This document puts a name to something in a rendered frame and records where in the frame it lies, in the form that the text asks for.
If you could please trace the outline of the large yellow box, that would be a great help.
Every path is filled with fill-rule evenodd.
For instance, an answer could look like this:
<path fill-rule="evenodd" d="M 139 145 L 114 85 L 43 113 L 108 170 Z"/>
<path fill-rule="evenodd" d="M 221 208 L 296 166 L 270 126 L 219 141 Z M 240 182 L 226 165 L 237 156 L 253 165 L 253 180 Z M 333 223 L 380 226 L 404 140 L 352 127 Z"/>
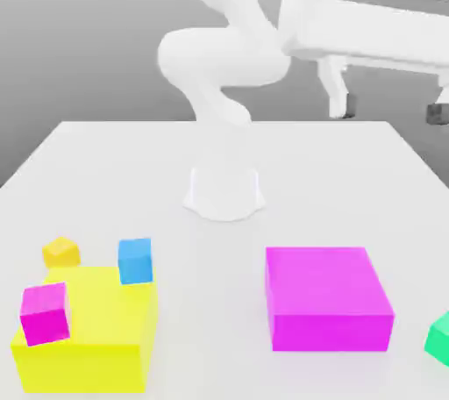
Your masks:
<path fill-rule="evenodd" d="M 26 393 L 142 393 L 158 318 L 155 282 L 122 284 L 116 267 L 51 268 L 68 288 L 70 338 L 11 351 Z"/>

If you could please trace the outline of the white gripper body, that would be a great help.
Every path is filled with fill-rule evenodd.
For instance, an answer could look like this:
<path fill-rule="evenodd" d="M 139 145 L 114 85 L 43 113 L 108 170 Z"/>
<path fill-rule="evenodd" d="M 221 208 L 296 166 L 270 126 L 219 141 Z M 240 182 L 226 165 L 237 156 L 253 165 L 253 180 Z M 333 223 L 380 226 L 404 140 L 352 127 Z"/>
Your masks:
<path fill-rule="evenodd" d="M 282 0 L 286 54 L 449 72 L 449 0 Z"/>

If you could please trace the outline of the small orange cube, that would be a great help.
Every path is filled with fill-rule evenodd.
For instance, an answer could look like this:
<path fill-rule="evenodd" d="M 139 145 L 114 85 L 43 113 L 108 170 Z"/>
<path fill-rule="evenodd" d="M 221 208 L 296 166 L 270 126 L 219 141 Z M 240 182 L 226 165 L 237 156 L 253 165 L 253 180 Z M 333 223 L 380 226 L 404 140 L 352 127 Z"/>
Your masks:
<path fill-rule="evenodd" d="M 42 248 L 43 260 L 47 268 L 74 267 L 81 264 L 79 247 L 64 237 L 54 239 Z"/>

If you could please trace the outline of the large magenta box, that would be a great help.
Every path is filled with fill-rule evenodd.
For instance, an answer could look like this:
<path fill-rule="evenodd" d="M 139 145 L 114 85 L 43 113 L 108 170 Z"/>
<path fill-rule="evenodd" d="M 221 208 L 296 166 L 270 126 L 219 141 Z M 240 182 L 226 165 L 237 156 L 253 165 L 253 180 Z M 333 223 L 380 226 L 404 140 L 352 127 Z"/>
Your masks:
<path fill-rule="evenodd" d="M 269 247 L 265 294 L 277 352 L 385 352 L 394 310 L 363 247 Z"/>

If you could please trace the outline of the small magenta cube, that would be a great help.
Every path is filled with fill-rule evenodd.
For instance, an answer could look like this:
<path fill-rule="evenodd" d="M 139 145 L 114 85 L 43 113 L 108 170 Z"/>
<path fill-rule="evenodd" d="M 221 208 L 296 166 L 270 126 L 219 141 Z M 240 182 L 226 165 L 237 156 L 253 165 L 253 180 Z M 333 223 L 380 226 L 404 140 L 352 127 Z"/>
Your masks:
<path fill-rule="evenodd" d="M 26 288 L 22 294 L 19 317 L 27 346 L 69 339 L 69 312 L 66 283 Z"/>

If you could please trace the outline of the small green cube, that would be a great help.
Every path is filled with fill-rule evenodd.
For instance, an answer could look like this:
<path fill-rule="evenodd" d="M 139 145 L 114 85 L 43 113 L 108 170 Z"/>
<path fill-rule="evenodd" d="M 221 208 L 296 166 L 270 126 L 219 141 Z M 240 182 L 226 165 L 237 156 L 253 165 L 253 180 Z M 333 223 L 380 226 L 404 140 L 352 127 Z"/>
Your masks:
<path fill-rule="evenodd" d="M 449 311 L 431 325 L 424 350 L 449 367 Z"/>

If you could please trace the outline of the small blue cube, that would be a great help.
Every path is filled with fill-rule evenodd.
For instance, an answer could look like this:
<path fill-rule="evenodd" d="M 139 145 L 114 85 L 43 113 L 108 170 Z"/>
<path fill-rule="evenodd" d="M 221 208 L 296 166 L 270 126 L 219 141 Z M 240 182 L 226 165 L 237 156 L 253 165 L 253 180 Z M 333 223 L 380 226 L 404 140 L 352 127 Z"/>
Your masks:
<path fill-rule="evenodd" d="M 151 240 L 149 238 L 120 240 L 118 269 L 122 284 L 153 282 Z"/>

